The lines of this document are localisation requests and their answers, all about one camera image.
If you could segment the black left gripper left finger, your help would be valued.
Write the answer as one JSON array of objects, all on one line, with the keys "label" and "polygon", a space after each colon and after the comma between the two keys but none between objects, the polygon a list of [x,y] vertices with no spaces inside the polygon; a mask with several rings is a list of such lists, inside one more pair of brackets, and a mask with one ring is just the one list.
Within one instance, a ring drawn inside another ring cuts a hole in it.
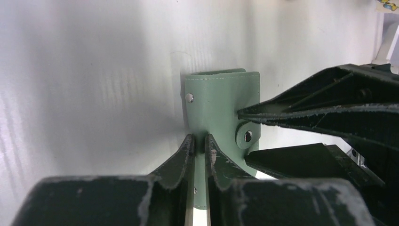
[{"label": "black left gripper left finger", "polygon": [[190,226],[195,139],[189,134],[146,176],[48,177],[28,193],[15,226]]}]

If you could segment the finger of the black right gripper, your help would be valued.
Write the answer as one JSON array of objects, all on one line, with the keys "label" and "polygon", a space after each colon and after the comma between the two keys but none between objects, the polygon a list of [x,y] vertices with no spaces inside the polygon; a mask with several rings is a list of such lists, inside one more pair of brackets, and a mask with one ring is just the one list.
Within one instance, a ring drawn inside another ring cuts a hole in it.
[{"label": "finger of the black right gripper", "polygon": [[342,178],[356,187],[385,186],[336,145],[317,143],[252,151],[245,162],[277,179]]},{"label": "finger of the black right gripper", "polygon": [[387,65],[330,67],[270,100],[239,110],[238,117],[397,150],[399,77]]}]

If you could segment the green leather card holder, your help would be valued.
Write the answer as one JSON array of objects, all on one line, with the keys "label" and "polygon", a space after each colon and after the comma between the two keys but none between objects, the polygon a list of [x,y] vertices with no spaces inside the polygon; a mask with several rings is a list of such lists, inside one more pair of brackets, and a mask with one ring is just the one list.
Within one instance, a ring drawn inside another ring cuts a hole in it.
[{"label": "green leather card holder", "polygon": [[260,101],[260,73],[244,68],[200,72],[184,79],[189,133],[195,136],[194,207],[207,208],[205,136],[212,134],[222,152],[248,174],[244,157],[258,150],[261,126],[237,117],[237,111]]}]

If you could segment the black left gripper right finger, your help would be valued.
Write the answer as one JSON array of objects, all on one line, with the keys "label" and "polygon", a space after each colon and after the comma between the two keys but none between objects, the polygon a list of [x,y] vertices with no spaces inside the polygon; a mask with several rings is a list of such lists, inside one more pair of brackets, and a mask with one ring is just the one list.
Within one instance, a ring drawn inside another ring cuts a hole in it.
[{"label": "black left gripper right finger", "polygon": [[211,226],[372,226],[360,193],[344,179],[259,180],[205,138]]}]

